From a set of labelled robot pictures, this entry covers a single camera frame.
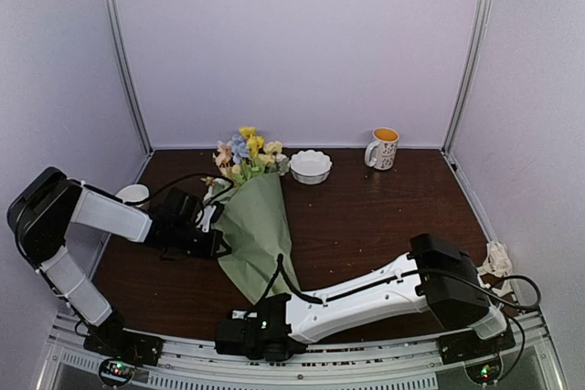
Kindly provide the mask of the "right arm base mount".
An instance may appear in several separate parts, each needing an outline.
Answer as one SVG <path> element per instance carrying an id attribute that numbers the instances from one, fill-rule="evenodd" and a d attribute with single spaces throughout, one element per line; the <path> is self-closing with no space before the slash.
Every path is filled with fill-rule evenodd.
<path id="1" fill-rule="evenodd" d="M 495 356 L 516 346 L 511 330 L 489 340 L 480 339 L 474 331 L 457 332 L 441 336 L 438 350 L 443 364 L 455 364 Z"/>

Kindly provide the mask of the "cream yellow rose stem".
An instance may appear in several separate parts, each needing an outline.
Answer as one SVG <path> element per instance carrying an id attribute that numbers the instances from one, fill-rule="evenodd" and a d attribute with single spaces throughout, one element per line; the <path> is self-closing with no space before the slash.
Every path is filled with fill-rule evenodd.
<path id="1" fill-rule="evenodd" d="M 285 176 L 289 171 L 290 159 L 283 152 L 283 145 L 279 141 L 266 143 L 259 154 L 259 158 L 267 173 Z"/>

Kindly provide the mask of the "peach flower stem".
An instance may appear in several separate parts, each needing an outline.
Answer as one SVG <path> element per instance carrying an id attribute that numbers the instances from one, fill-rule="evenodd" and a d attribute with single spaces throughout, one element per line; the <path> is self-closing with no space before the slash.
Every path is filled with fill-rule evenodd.
<path id="1" fill-rule="evenodd" d="M 216 152 L 213 154 L 213 161 L 220 173 L 227 178 L 232 176 L 232 168 L 235 165 L 234 153 L 232 152 L 232 141 L 218 141 Z"/>

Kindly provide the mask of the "green and pink wrapping paper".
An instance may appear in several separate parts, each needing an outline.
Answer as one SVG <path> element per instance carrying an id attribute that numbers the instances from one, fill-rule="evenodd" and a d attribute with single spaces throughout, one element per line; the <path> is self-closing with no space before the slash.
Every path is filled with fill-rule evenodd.
<path id="1" fill-rule="evenodd" d="M 250 303 L 261 298 L 277 269 L 280 254 L 290 282 L 299 288 L 281 177 L 253 177 L 220 195 L 218 201 L 224 210 L 214 227 L 231 247 L 231 253 L 218 263 L 243 296 Z"/>

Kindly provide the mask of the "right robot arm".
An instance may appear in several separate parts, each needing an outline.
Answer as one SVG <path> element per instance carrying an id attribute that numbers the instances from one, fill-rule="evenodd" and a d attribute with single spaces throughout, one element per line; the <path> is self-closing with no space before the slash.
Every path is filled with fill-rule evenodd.
<path id="1" fill-rule="evenodd" d="M 472 330 L 469 347 L 490 353 L 507 322 L 469 253 L 430 234 L 409 243 L 408 253 L 361 277 L 320 290 L 264 292 L 250 310 L 217 325 L 217 353 L 279 363 L 335 333 L 427 311 L 447 330 Z"/>

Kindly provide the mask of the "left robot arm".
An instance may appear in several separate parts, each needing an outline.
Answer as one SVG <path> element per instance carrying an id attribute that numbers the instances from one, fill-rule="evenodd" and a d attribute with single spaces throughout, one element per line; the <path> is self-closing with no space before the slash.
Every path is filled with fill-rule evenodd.
<path id="1" fill-rule="evenodd" d="M 131 336 L 111 322 L 115 311 L 69 251 L 73 230 L 86 227 L 139 245 L 176 248 L 191 258 L 217 259 L 231 247 L 216 223 L 218 195 L 201 198 L 179 188 L 186 174 L 135 201 L 123 200 L 57 167 L 44 169 L 9 206 L 6 220 L 24 260 L 90 326 L 112 357 L 131 350 Z"/>

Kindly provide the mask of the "bright yellow flower stem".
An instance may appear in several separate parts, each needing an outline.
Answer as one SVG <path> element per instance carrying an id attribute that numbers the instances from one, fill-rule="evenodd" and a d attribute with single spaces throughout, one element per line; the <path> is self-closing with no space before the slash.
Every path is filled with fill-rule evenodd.
<path id="1" fill-rule="evenodd" d="M 257 159 L 265 143 L 264 139 L 259 136 L 257 128 L 253 126 L 241 126 L 239 128 L 239 135 L 244 142 L 240 156 L 243 159 Z"/>

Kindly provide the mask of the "white patterned mug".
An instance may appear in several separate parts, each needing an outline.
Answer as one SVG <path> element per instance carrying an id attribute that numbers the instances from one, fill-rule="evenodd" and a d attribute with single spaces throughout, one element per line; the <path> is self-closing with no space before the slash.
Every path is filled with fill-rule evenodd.
<path id="1" fill-rule="evenodd" d="M 365 150 L 364 163 L 377 171 L 389 171 L 395 162 L 399 134 L 393 129 L 380 127 L 372 135 L 373 140 Z"/>

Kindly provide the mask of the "white printed ribbon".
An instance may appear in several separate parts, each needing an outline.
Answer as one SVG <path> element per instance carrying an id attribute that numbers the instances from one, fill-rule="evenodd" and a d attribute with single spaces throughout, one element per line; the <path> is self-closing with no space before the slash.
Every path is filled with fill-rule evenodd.
<path id="1" fill-rule="evenodd" d="M 501 280 L 501 283 L 493 285 L 493 291 L 499 297 L 504 297 L 513 291 L 510 282 L 505 280 L 505 277 L 513 274 L 513 264 L 504 244 L 494 240 L 488 242 L 486 258 L 477 270 L 480 277 L 491 275 Z"/>

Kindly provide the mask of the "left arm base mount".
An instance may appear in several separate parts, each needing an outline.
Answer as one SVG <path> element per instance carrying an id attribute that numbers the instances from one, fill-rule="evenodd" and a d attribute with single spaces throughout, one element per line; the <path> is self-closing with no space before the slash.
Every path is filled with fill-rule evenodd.
<path id="1" fill-rule="evenodd" d="M 162 338 L 130 332 L 124 328 L 122 315 L 113 310 L 101 324 L 91 324 L 80 316 L 88 333 L 83 348 L 136 366 L 157 366 L 164 341 Z"/>

